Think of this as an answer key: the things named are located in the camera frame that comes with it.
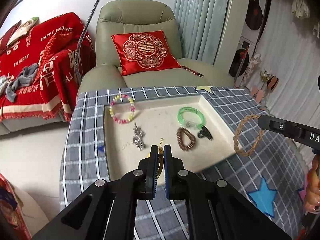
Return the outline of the person right hand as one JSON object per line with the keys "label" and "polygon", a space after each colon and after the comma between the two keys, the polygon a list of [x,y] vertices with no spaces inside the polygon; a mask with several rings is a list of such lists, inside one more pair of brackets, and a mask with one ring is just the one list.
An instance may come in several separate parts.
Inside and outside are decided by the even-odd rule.
{"label": "person right hand", "polygon": [[312,160],[312,168],[308,172],[308,185],[306,187],[306,196],[304,207],[308,212],[317,212],[319,208],[319,178],[317,168],[319,167],[319,156],[315,156]]}

